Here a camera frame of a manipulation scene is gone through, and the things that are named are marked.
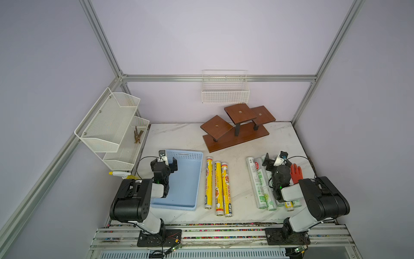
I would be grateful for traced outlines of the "light blue plastic basket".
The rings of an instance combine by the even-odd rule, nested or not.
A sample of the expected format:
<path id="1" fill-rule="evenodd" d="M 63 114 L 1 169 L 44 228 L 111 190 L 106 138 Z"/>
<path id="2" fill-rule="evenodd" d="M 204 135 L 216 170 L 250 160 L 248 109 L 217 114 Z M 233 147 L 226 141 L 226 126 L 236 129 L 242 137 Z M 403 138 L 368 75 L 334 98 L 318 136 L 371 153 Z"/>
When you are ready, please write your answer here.
<path id="1" fill-rule="evenodd" d="M 160 150 L 168 162 L 177 160 L 178 170 L 169 177 L 169 192 L 165 198 L 151 200 L 155 208 L 195 210 L 201 178 L 203 153 L 199 151 Z"/>

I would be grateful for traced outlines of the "yellow wrap roll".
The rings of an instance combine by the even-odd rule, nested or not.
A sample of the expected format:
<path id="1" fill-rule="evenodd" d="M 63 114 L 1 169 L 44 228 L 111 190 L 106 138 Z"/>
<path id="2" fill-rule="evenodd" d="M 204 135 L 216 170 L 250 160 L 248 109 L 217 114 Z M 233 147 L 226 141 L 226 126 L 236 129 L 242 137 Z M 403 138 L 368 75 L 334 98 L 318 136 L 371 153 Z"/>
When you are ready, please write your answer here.
<path id="1" fill-rule="evenodd" d="M 211 156 L 207 156 L 206 160 L 206 174 L 205 174 L 205 198 L 204 208 L 211 209 L 213 203 L 212 197 L 212 166 L 213 160 Z"/>
<path id="2" fill-rule="evenodd" d="M 284 202 L 284 206 L 287 212 L 294 211 L 294 206 L 291 201 Z"/>
<path id="3" fill-rule="evenodd" d="M 216 201 L 216 215 L 224 215 L 224 204 L 223 204 L 223 184 L 222 184 L 222 170 L 221 162 L 214 162 L 215 169 L 215 201 Z"/>
<path id="4" fill-rule="evenodd" d="M 221 163 L 222 171 L 222 184 L 223 184 L 223 202 L 224 202 L 224 215 L 227 218 L 232 217 L 232 205 L 231 205 L 231 194 L 230 194 L 230 180 L 229 180 L 229 169 L 226 162 Z"/>

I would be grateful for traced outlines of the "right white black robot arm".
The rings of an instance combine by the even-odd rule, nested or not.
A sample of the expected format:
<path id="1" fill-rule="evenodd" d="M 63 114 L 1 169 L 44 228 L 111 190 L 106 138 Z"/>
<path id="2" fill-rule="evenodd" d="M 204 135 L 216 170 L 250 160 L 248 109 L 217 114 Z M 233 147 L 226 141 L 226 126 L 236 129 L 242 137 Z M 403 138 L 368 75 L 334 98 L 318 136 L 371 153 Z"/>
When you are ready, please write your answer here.
<path id="1" fill-rule="evenodd" d="M 284 220 L 283 237 L 305 234 L 325 220 L 349 214 L 347 199 L 333 183 L 327 177 L 304 178 L 302 168 L 291 163 L 287 152 L 281 151 L 275 159 L 266 154 L 262 166 L 271 173 L 269 185 L 278 202 L 304 200 L 306 203 L 304 209 Z"/>

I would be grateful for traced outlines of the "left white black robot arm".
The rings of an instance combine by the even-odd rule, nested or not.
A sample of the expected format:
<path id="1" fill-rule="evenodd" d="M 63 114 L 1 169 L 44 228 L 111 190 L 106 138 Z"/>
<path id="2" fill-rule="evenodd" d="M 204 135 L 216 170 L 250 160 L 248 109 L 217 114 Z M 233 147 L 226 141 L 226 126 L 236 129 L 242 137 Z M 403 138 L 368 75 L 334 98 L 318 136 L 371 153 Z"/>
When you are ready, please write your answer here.
<path id="1" fill-rule="evenodd" d="M 151 211 L 151 199 L 165 198 L 169 193 L 169 177 L 178 170 L 176 158 L 169 163 L 166 157 L 151 162 L 154 176 L 151 179 L 125 179 L 110 208 L 111 220 L 129 223 L 149 235 L 165 235 L 165 224 Z"/>

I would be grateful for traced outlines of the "red rubber glove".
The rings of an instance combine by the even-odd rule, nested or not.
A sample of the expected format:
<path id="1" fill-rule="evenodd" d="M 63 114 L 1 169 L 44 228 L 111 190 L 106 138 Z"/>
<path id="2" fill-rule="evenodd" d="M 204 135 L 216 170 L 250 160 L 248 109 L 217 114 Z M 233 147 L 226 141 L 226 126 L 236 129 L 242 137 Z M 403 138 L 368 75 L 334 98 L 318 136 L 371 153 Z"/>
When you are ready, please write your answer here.
<path id="1" fill-rule="evenodd" d="M 291 175 L 293 184 L 294 185 L 298 184 L 299 180 L 303 179 L 303 171 L 301 167 L 298 166 L 297 164 L 292 164 L 290 169 L 291 169 L 290 175 Z"/>

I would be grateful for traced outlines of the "yellow spray bottle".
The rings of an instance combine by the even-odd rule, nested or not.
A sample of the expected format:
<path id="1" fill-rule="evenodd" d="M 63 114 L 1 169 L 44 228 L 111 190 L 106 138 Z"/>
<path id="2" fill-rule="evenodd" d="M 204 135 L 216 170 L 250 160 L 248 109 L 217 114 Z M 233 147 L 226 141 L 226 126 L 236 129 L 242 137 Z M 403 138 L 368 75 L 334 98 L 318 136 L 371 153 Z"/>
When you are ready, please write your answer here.
<path id="1" fill-rule="evenodd" d="M 112 172 L 109 172 L 109 175 L 121 177 L 122 179 L 132 179 L 132 180 L 140 179 L 139 177 L 136 177 L 134 175 L 131 175 L 131 173 L 124 172 L 124 171 L 112 171 Z"/>

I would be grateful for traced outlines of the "brown sticks in shelf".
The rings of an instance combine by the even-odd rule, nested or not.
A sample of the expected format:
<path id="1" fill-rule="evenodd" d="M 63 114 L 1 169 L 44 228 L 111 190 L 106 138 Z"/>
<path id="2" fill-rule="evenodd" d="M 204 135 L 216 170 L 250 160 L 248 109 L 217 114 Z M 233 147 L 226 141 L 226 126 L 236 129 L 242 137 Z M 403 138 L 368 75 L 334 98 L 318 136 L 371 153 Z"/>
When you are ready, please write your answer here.
<path id="1" fill-rule="evenodd" d="M 144 131 L 143 130 L 139 130 L 138 127 L 135 127 L 134 130 L 134 143 L 135 144 L 140 144 L 141 143 L 141 137 L 143 135 Z"/>

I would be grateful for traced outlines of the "brown wooden tiered stand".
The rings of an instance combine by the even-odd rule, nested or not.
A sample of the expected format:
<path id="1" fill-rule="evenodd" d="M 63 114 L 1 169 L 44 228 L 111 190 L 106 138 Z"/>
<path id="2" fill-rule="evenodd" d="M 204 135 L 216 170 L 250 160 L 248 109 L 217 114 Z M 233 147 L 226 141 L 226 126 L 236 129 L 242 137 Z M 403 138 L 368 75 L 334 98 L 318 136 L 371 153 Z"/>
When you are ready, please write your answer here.
<path id="1" fill-rule="evenodd" d="M 235 104 L 225 107 L 224 111 L 232 124 L 216 115 L 201 125 L 210 153 L 266 137 L 269 132 L 264 125 L 276 121 L 265 106 L 250 108 L 247 104 Z"/>

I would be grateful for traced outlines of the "white mesh two-tier shelf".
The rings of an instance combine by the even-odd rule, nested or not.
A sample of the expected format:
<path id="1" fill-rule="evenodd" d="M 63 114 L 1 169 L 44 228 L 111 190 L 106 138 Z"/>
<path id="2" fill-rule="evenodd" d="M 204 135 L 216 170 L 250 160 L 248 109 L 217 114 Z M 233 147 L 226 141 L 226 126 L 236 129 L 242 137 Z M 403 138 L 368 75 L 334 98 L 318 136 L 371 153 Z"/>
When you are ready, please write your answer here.
<path id="1" fill-rule="evenodd" d="M 141 99 L 107 88 L 78 127 L 80 139 L 112 171 L 132 171 L 150 121 L 138 116 Z M 134 143 L 135 127 L 143 130 Z"/>

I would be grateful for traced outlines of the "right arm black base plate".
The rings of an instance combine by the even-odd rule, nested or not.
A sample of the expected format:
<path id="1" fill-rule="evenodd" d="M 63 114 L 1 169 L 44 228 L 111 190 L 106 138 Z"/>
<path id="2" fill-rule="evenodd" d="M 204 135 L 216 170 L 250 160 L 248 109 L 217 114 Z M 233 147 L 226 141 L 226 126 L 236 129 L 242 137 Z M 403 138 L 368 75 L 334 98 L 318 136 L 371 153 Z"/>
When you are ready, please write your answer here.
<path id="1" fill-rule="evenodd" d="M 269 246 L 302 246 L 311 243 L 307 232 L 290 232 L 284 228 L 266 228 L 265 237 Z"/>

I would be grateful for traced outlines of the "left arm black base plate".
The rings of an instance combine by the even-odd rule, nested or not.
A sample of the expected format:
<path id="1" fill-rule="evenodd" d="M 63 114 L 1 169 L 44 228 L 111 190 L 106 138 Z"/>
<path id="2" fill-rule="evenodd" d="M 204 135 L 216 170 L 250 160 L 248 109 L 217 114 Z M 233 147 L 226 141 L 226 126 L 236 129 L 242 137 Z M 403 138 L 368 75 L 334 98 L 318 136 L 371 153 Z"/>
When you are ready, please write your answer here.
<path id="1" fill-rule="evenodd" d="M 182 230 L 162 229 L 158 234 L 140 233 L 138 247 L 174 247 L 181 244 Z"/>

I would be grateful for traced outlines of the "aluminium rail base frame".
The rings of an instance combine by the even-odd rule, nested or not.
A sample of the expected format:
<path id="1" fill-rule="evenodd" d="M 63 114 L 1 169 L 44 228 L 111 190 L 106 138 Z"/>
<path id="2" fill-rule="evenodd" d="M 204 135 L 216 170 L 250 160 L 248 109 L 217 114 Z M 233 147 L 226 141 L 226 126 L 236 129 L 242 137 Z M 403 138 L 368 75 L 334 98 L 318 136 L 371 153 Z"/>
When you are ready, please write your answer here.
<path id="1" fill-rule="evenodd" d="M 345 225 L 334 221 L 287 240 L 281 224 L 200 223 L 166 226 L 164 242 L 152 237 L 147 245 L 140 230 L 111 221 L 97 230 L 88 259 L 360 259 Z"/>

